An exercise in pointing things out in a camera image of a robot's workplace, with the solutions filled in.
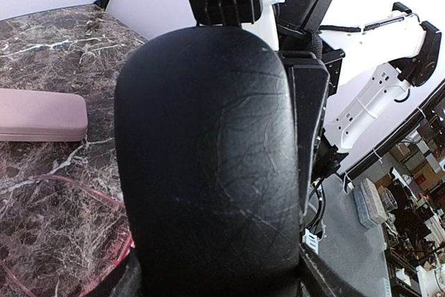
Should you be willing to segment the pink translucent sunglasses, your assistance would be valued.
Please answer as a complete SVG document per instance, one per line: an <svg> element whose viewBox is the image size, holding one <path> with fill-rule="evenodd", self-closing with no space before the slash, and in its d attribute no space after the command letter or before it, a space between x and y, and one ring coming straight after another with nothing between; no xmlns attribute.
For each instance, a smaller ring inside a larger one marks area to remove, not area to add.
<svg viewBox="0 0 445 297"><path fill-rule="evenodd" d="M1 194L1 295L85 296L128 254L124 209L50 179Z"/></svg>

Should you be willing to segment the black glasses case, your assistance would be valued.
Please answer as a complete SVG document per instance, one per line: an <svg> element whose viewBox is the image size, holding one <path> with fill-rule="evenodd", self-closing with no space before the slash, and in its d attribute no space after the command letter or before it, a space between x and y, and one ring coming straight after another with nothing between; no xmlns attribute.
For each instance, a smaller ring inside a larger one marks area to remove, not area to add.
<svg viewBox="0 0 445 297"><path fill-rule="evenodd" d="M193 27L150 40L115 89L121 188L155 296L260 296L298 265L286 73L257 36Z"/></svg>

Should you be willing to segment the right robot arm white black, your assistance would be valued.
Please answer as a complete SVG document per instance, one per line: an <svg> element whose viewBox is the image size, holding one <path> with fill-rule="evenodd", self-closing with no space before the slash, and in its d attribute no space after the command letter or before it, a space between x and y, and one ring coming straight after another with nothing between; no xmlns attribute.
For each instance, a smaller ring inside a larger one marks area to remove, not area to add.
<svg viewBox="0 0 445 297"><path fill-rule="evenodd" d="M234 26L261 38L288 75L302 214L310 185L338 171L357 139L393 101L432 76L442 35L396 2L384 19L324 25L332 0L189 0L200 26Z"/></svg>

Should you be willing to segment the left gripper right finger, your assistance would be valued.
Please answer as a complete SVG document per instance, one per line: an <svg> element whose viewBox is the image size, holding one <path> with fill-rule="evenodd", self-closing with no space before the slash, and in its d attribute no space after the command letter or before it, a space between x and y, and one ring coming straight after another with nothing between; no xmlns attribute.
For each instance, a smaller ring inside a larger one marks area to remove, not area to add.
<svg viewBox="0 0 445 297"><path fill-rule="evenodd" d="M364 296L340 278L309 246L299 245L298 278L310 296Z"/></svg>

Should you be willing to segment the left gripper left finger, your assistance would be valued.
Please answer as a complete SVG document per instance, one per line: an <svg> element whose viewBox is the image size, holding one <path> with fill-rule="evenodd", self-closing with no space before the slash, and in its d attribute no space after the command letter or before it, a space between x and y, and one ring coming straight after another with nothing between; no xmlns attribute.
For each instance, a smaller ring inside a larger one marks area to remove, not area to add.
<svg viewBox="0 0 445 297"><path fill-rule="evenodd" d="M142 275L140 264L134 251L131 251L87 297L137 297L142 296Z"/></svg>

